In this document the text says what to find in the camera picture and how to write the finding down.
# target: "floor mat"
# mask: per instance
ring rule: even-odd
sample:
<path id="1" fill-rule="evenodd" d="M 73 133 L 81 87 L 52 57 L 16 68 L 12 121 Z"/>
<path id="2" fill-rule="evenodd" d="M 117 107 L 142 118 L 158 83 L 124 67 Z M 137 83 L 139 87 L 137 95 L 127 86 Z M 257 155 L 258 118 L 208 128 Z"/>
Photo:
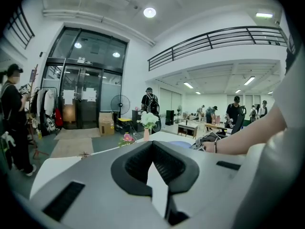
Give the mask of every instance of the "floor mat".
<path id="1" fill-rule="evenodd" d="M 83 152 L 93 153 L 91 138 L 59 140 L 50 158 L 80 156 Z"/>
<path id="2" fill-rule="evenodd" d="M 62 140 L 62 139 L 82 139 L 82 138 L 92 138 L 99 137 L 100 132 L 98 128 L 92 129 L 78 129 L 78 130 L 66 130 L 61 129 L 58 135 L 54 138 L 54 140 Z"/>

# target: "cardboard box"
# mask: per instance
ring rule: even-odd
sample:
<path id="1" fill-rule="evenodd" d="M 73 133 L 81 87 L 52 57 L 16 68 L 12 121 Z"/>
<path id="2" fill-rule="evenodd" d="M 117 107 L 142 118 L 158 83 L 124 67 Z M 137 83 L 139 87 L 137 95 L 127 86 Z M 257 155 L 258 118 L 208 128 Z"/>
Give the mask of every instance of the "cardboard box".
<path id="1" fill-rule="evenodd" d="M 100 113 L 99 130 L 101 136 L 114 134 L 114 122 L 112 119 L 112 113 Z"/>

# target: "door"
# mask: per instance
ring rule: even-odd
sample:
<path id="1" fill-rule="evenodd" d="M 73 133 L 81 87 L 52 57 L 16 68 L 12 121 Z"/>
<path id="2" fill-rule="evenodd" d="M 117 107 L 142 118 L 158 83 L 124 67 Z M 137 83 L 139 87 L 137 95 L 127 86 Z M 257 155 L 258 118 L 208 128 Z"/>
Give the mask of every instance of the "door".
<path id="1" fill-rule="evenodd" d="M 61 84 L 64 128 L 98 127 L 102 70 L 66 65 Z"/>

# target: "black metal railing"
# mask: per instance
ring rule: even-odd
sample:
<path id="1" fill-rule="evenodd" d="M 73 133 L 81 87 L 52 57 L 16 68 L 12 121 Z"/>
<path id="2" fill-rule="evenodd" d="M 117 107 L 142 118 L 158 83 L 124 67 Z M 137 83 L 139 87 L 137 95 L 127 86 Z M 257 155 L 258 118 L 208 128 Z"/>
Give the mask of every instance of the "black metal railing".
<path id="1" fill-rule="evenodd" d="M 11 30 L 13 37 L 24 49 L 35 36 L 25 18 L 21 5 L 16 8 L 12 17 L 10 17 L 7 29 Z"/>
<path id="2" fill-rule="evenodd" d="M 240 26 L 211 31 L 178 43 L 148 60 L 149 71 L 194 53 L 245 44 L 287 47 L 287 37 L 281 28 Z"/>

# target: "flower vase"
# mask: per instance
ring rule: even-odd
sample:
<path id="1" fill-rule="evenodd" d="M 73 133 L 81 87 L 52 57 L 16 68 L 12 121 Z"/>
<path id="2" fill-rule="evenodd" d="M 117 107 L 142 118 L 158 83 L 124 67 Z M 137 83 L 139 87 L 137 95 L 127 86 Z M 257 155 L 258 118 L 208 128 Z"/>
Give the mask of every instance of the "flower vase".
<path id="1" fill-rule="evenodd" d="M 149 129 L 147 129 L 147 128 L 144 129 L 144 137 L 143 137 L 143 139 L 144 139 L 144 142 L 149 141 Z"/>

